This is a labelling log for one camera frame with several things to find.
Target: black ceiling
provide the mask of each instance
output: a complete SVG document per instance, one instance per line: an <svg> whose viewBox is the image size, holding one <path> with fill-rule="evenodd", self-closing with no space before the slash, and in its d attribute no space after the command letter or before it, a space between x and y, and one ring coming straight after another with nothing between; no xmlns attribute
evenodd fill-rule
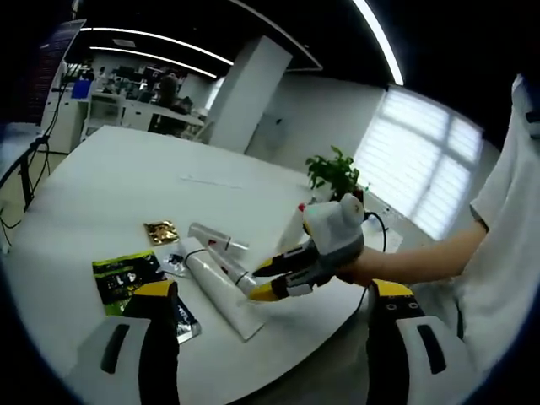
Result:
<svg viewBox="0 0 540 405"><path fill-rule="evenodd" d="M497 5L484 0L369 0L368 4L390 41L405 87L460 111L500 146L510 113L510 85L523 51L517 39L522 40L523 26L534 26L534 12L520 1ZM323 66L321 72L309 74L381 87L393 83L382 51L352 0L243 3L307 46ZM248 40L266 35L293 54L289 68L316 67L290 40L229 0L138 4L86 0L78 17L88 19L88 27L165 35L232 61ZM200 52L140 35L84 32L74 44L73 54L86 52L88 46L119 47L113 38L132 40L136 51L168 57L218 76L229 69L226 63Z"/></svg>

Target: hand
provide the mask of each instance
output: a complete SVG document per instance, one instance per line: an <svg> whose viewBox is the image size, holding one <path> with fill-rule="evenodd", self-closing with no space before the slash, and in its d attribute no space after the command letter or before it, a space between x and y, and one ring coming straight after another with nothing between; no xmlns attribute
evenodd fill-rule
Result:
<svg viewBox="0 0 540 405"><path fill-rule="evenodd" d="M377 269L382 267L385 253L365 247L362 254L352 263L341 267L337 271L337 278L349 284L358 284L368 287L371 280L378 273Z"/></svg>

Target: potted plant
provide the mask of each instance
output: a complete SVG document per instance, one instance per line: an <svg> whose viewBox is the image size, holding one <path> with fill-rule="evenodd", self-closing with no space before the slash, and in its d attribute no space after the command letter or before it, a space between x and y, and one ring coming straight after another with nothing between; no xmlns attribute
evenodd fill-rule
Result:
<svg viewBox="0 0 540 405"><path fill-rule="evenodd" d="M332 200L340 201L346 193L350 192L363 203L364 193L357 184L360 172L351 166L354 162L353 158L343 156L343 152L335 146L331 148L337 155L334 159L315 155L305 161L308 165L311 189L320 188L329 183L333 191Z"/></svg>

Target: white t-shirt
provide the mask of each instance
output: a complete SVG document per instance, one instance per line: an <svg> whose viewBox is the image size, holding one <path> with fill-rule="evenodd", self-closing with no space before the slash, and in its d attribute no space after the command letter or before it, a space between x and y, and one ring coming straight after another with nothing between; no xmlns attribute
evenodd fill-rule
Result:
<svg viewBox="0 0 540 405"><path fill-rule="evenodd" d="M499 161L471 202L489 232L454 283L463 341L482 372L516 338L540 281L540 140L527 130L525 113L532 108L521 78L514 82L512 104Z"/></svg>

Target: gold packet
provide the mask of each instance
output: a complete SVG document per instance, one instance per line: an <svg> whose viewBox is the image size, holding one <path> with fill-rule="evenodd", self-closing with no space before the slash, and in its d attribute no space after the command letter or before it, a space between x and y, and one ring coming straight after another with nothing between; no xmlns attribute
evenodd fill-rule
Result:
<svg viewBox="0 0 540 405"><path fill-rule="evenodd" d="M152 224L144 224L144 228L154 246L166 245L167 243L176 242L178 231L170 221L153 222Z"/></svg>

